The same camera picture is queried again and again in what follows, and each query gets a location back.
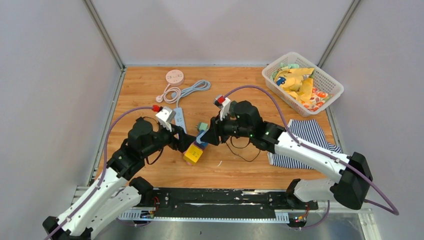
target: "yellow block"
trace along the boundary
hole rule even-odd
[[[188,147],[187,151],[184,153],[184,160],[191,164],[196,164],[200,158],[200,156],[203,154],[203,150],[198,148],[193,143]]]

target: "wooden tabletop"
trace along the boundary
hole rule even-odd
[[[119,99],[113,115],[113,120],[125,111],[140,107],[152,106],[156,96],[163,93],[166,87],[165,75],[172,69],[179,69],[185,75],[181,89],[190,87],[196,81],[205,79],[211,82],[208,91],[198,91],[182,98],[182,107],[187,133],[196,136],[196,125],[199,122],[209,123],[211,117],[218,114],[219,109],[213,104],[219,94],[242,85],[257,85],[266,90],[265,79],[262,77],[262,67],[129,67],[127,69]],[[334,143],[331,127],[325,111],[307,118],[301,117],[278,96],[275,97],[287,121],[290,119],[315,119],[325,132],[327,141]],[[264,121],[283,125],[272,101],[257,89],[242,89],[229,96],[238,102],[247,100],[259,109]],[[175,103],[162,102],[161,106],[175,107]],[[108,140],[108,156],[111,156],[127,138],[128,131],[140,116],[155,117],[151,110],[140,110],[121,119],[112,130]],[[248,139],[234,139],[237,147],[242,147]],[[253,159],[258,149],[249,145],[244,149],[233,148],[233,151],[247,160]],[[155,153],[149,160],[154,160]],[[99,174],[103,169],[103,158],[99,164]],[[286,189],[293,179],[306,180],[324,178],[315,170],[287,169],[272,166],[268,162],[267,153],[261,151],[253,162],[246,162],[232,154],[225,144],[208,145],[199,162],[188,166],[183,160],[183,154],[166,147],[160,159],[153,165],[147,165],[134,177],[141,176],[154,187],[184,187],[184,188],[232,188],[232,189]]]

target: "white basket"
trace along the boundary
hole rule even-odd
[[[299,64],[301,68],[315,68],[313,71],[313,86],[318,90],[333,94],[328,101],[326,101],[320,108],[316,111],[309,111],[304,107],[300,102],[296,101],[292,96],[287,92],[283,91],[273,79],[271,75],[273,72],[278,70],[280,63],[284,64]],[[265,78],[266,86],[271,89],[275,94],[277,94],[284,102],[286,102],[290,107],[292,107],[296,112],[298,112],[302,117],[307,117],[309,115],[315,115],[325,110],[330,104],[332,104],[345,90],[340,84],[330,75],[328,75],[321,68],[317,67],[312,62],[308,61],[306,58],[301,56],[297,52],[289,52],[286,55],[283,55],[279,59],[275,60],[273,63],[270,63],[267,67],[262,70],[262,75]]]

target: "blue and white striped towel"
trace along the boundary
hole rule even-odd
[[[324,131],[321,129],[320,125],[318,125],[317,121],[312,120],[293,120],[291,119],[288,122],[288,128],[291,132],[304,139],[308,142],[316,144],[321,148],[328,149],[330,151],[341,153],[342,149],[334,144],[328,143],[326,140],[326,135]],[[288,169],[312,169],[310,166],[295,160],[294,158],[279,155],[275,153],[268,153],[269,164],[277,167],[283,167]]]

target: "black wire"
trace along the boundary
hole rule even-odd
[[[253,162],[258,156],[259,156],[259,154],[261,153],[261,150],[259,150],[259,152],[257,153],[257,155],[252,159],[252,160],[247,160],[246,158],[244,158],[244,157],[242,157],[242,156],[240,156],[240,155],[238,155],[237,153],[235,153],[235,152],[233,152],[233,150],[231,149],[231,147],[230,147],[230,145],[228,145],[228,143],[227,142],[225,142],[225,144],[226,144],[226,146],[228,147],[228,149],[232,152],[232,154],[234,154],[234,155],[236,155],[236,156],[239,156],[241,159],[243,159],[244,161],[246,161],[246,162],[248,162],[248,163],[251,163],[251,162]]]
[[[233,147],[235,147],[236,149],[245,149],[245,148],[246,148],[247,146],[249,146],[249,144],[251,143],[251,140],[249,139],[249,141],[247,142],[246,146],[243,146],[243,147],[234,146],[233,138],[234,138],[234,136],[231,136],[231,137],[229,138],[229,142],[230,142],[230,143],[231,143],[231,145],[232,145]]]
[[[146,163],[148,164],[148,165],[153,165],[154,163],[156,163],[156,161],[161,157],[161,155],[162,155],[162,152],[164,151],[164,148],[162,147],[162,149],[160,150],[160,152],[159,152],[159,155],[156,157],[156,159],[152,162],[152,163],[150,163],[149,162],[149,158],[148,157],[146,157]]]

